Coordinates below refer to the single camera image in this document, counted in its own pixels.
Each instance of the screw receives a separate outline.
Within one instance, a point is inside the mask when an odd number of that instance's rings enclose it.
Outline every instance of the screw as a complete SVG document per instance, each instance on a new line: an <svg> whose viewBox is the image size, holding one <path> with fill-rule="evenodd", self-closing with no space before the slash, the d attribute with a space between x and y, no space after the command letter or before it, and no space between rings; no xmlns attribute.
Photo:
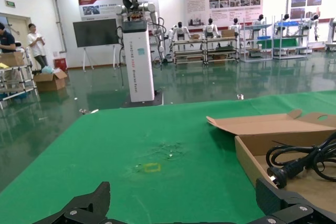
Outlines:
<svg viewBox="0 0 336 224"><path fill-rule="evenodd" d="M275 224L275 223L277 223L275 220L273 220L273 219L267 219L267 221L269 222L269 223L271 223L271 224Z"/></svg>

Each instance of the cardboard box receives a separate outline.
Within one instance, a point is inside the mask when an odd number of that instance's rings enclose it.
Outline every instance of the cardboard box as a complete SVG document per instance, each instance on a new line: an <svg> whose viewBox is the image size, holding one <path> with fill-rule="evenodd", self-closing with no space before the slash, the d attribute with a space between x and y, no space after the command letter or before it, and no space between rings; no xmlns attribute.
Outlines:
<svg viewBox="0 0 336 224"><path fill-rule="evenodd" d="M193 34L191 36L191 39L199 39L200 38L200 35L199 34Z"/></svg>
<svg viewBox="0 0 336 224"><path fill-rule="evenodd" d="M41 73L34 76L39 92L54 91L65 87L65 78L68 77L62 70L56 73Z"/></svg>
<svg viewBox="0 0 336 224"><path fill-rule="evenodd" d="M9 67L23 66L25 64L23 61L23 53L7 52L5 54L0 54L0 63L3 63Z"/></svg>
<svg viewBox="0 0 336 224"><path fill-rule="evenodd" d="M301 113L301 110L294 110L288 114L207 119L219 129L236 135L237 158L254 185L257 178L263 177L276 187L266 172L268 165L265 157L271 147L279 143L293 146L320 145L336 131L336 115L310 113L301 116ZM277 160L288 161L303 155L288 153L279 156ZM314 170L307 170L287 180L285 190L295 191L317 207L336 213L336 183L322 179Z"/></svg>
<svg viewBox="0 0 336 224"><path fill-rule="evenodd" d="M235 38L235 31L234 30L222 30L222 38Z"/></svg>

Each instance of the door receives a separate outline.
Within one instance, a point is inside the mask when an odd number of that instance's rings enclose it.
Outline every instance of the door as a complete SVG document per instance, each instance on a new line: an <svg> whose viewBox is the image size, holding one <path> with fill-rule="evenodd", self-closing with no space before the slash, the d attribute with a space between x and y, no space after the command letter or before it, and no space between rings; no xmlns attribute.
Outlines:
<svg viewBox="0 0 336 224"><path fill-rule="evenodd" d="M28 24L25 19L20 19L20 18L7 18L8 24L10 26L10 32L15 38L15 41L20 41L22 46L24 48L28 47L28 39L27 35L29 33L28 30ZM33 70L36 70L37 63L33 57L31 57L31 60L33 62Z"/></svg>

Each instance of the table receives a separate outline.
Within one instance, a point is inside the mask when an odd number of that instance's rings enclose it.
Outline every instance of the table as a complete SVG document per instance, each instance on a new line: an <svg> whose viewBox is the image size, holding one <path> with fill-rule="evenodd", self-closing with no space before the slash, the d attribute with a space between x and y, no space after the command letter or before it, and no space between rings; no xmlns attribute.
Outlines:
<svg viewBox="0 0 336 224"><path fill-rule="evenodd" d="M335 95L270 95L84 115L1 193L0 223L37 221L102 181L111 183L108 217L129 224L247 223L263 213L237 161L234 136L205 117L295 108L336 113Z"/></svg>

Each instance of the television screen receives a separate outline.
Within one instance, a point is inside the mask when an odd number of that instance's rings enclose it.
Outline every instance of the television screen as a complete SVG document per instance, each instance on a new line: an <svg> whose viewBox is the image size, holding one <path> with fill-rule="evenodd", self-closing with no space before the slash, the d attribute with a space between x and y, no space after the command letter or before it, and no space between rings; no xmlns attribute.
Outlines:
<svg viewBox="0 0 336 224"><path fill-rule="evenodd" d="M119 42L115 19L74 22L77 47L112 45Z"/></svg>

